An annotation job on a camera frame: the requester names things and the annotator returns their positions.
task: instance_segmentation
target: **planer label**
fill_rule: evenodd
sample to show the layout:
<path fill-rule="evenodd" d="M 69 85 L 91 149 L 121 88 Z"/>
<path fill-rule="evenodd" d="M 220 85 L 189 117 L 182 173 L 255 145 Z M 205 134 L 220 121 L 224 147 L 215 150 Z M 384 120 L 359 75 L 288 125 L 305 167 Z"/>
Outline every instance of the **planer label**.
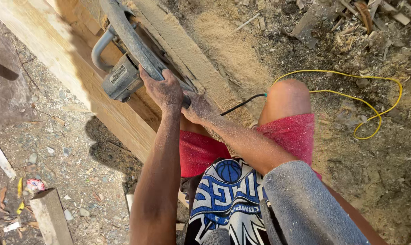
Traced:
<path fill-rule="evenodd" d="M 113 73 L 113 75 L 110 77 L 110 82 L 115 85 L 121 77 L 126 73 L 126 68 L 122 64 L 116 71 Z"/>

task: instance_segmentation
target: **hand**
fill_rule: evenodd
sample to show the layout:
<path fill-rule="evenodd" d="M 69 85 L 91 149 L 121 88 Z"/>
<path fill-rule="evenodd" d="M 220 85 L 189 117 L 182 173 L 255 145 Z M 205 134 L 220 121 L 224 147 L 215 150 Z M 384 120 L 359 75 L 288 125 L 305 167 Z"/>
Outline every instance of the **hand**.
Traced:
<path fill-rule="evenodd" d="M 147 88 L 147 94 L 160 107 L 163 113 L 168 110 L 180 110 L 183 102 L 183 90 L 174 74 L 164 69 L 162 75 L 163 81 L 156 81 L 151 78 L 142 65 L 139 65 L 141 79 Z"/>
<path fill-rule="evenodd" d="M 190 91 L 184 91 L 190 98 L 190 107 L 181 108 L 181 113 L 192 123 L 208 125 L 213 120 L 220 117 L 219 113 L 208 103 L 203 95 L 198 95 Z"/>

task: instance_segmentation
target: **basketball logo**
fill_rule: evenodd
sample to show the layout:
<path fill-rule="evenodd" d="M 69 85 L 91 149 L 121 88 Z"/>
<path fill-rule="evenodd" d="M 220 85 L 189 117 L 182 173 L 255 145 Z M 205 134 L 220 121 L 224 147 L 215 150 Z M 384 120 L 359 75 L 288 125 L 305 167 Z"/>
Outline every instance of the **basketball logo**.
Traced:
<path fill-rule="evenodd" d="M 234 183 L 241 176 L 241 167 L 235 160 L 225 159 L 216 164 L 216 172 L 223 181 Z"/>

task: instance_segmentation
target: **forearm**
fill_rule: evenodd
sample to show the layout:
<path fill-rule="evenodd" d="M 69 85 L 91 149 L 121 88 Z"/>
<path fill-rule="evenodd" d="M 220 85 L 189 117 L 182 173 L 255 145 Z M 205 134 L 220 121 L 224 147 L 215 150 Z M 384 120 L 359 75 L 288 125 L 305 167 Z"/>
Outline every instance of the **forearm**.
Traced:
<path fill-rule="evenodd" d="M 205 122 L 205 126 L 220 135 L 251 167 L 262 175 L 280 164 L 297 160 L 294 155 L 285 151 L 274 141 L 221 116 L 208 120 Z"/>
<path fill-rule="evenodd" d="M 154 147 L 143 166 L 134 193 L 130 227 L 136 242 L 139 238 L 146 243 L 151 242 L 153 237 L 146 234 L 157 238 L 158 233 L 169 239 L 173 235 L 175 241 L 177 192 L 181 175 L 179 127 L 179 110 L 163 114 Z"/>

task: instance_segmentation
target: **red shorts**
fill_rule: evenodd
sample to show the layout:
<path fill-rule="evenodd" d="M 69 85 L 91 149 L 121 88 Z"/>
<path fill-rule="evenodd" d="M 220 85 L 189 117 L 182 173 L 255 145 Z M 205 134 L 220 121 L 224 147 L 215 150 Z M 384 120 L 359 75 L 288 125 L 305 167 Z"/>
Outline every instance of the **red shorts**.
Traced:
<path fill-rule="evenodd" d="M 272 139 L 311 167 L 314 114 L 278 119 L 257 127 L 257 132 Z M 180 131 L 181 177 L 190 178 L 202 174 L 220 157 L 231 158 L 224 143 L 194 132 Z"/>

